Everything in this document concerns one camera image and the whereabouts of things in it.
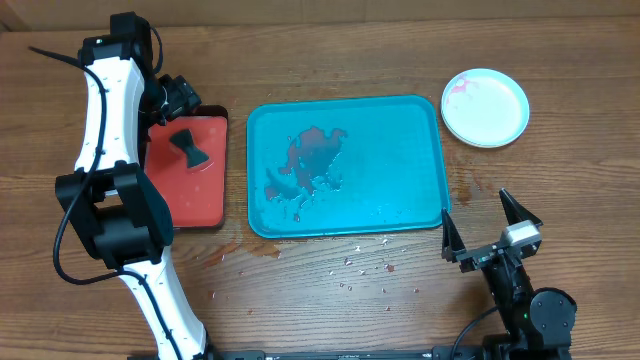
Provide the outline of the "light blue plate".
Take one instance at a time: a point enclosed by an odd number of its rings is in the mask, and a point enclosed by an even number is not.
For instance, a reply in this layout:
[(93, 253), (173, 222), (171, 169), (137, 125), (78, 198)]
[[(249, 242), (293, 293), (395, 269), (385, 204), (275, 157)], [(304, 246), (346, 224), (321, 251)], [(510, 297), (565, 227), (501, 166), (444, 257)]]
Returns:
[(487, 68), (454, 76), (443, 90), (440, 109), (448, 130), (478, 148), (511, 144), (525, 132), (530, 120), (523, 88), (508, 75)]

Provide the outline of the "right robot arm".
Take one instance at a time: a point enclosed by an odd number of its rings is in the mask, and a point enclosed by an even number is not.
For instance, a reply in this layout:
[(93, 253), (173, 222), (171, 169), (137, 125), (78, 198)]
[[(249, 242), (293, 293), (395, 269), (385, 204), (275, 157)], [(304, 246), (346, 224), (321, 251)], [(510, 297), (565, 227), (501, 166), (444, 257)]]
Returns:
[[(457, 263), (463, 273), (479, 270), (488, 284), (494, 306), (472, 320), (438, 359), (569, 359), (577, 304), (565, 291), (531, 285), (523, 260), (536, 255), (542, 243), (542, 220), (506, 190), (499, 191), (508, 226), (500, 239), (468, 250), (451, 219), (441, 211), (442, 258)], [(465, 336), (486, 317), (500, 315), (505, 332), (487, 335), (479, 346), (461, 345)]]

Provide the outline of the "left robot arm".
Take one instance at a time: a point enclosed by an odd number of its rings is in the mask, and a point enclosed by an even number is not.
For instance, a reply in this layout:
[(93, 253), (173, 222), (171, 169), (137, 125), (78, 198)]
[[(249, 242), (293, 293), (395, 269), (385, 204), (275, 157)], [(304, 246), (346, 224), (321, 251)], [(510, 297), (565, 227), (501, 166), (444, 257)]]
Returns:
[(53, 246), (57, 274), (81, 282), (60, 261), (71, 226), (108, 270), (84, 284), (117, 278), (129, 288), (155, 338), (156, 358), (214, 358), (173, 265), (169, 207), (144, 172), (149, 129), (192, 114), (199, 95), (183, 77), (161, 74), (161, 39), (134, 12), (111, 15), (109, 33), (85, 39), (76, 57), (53, 57), (83, 71), (88, 93), (81, 153), (73, 172), (55, 181), (64, 211)]

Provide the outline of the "dark green sponge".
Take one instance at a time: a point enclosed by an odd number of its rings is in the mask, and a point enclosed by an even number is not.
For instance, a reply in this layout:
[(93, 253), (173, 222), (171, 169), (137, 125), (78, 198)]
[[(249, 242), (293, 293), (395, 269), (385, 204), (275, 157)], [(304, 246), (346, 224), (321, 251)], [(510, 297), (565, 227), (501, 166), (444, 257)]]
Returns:
[(169, 142), (184, 153), (188, 169), (203, 165), (209, 160), (209, 156), (196, 146), (190, 129), (174, 133), (169, 137)]

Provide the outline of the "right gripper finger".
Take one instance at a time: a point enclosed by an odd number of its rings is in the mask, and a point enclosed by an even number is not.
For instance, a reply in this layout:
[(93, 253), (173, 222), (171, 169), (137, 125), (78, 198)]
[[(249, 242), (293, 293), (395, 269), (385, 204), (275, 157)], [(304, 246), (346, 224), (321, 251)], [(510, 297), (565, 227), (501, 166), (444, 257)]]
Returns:
[(510, 225), (524, 221), (531, 221), (536, 227), (543, 225), (543, 221), (522, 206), (505, 188), (499, 191), (503, 210)]
[(442, 251), (441, 256), (448, 262), (457, 262), (457, 258), (466, 252), (464, 242), (446, 208), (441, 210)]

